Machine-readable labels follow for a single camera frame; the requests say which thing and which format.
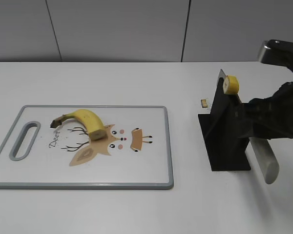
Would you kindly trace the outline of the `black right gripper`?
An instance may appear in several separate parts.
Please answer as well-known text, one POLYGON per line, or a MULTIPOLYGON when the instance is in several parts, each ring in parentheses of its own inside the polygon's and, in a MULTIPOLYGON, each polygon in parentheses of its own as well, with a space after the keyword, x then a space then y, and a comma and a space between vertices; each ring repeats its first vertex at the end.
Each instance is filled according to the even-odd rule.
POLYGON ((293 139, 293 82, 284 83, 271 97, 236 104, 234 124, 238 138, 293 139))

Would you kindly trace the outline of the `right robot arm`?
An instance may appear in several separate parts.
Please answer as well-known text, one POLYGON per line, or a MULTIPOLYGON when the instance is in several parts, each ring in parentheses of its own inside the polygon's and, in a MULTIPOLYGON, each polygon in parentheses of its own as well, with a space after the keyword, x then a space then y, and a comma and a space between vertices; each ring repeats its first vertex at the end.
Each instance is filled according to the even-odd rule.
MULTIPOLYGON (((293 73, 293 42, 271 39, 263 43, 258 60, 293 73)), ((235 108, 237 138, 293 139, 293 81, 267 98, 253 98, 235 108)))

